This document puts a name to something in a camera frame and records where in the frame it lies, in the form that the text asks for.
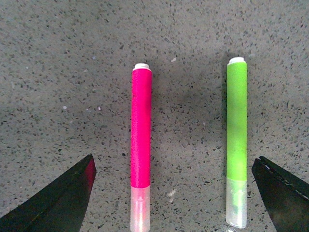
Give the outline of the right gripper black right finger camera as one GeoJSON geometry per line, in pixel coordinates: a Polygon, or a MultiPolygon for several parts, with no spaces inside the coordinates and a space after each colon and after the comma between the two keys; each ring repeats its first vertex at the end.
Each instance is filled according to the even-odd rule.
{"type": "Polygon", "coordinates": [[[266,210],[278,232],[309,230],[309,184],[260,156],[252,166],[266,210]]]}

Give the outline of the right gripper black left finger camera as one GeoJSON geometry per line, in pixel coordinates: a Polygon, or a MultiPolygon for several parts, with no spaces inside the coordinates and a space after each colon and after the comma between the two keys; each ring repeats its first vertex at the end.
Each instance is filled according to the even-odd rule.
{"type": "Polygon", "coordinates": [[[78,232],[96,177],[89,154],[0,219],[2,232],[78,232]]]}

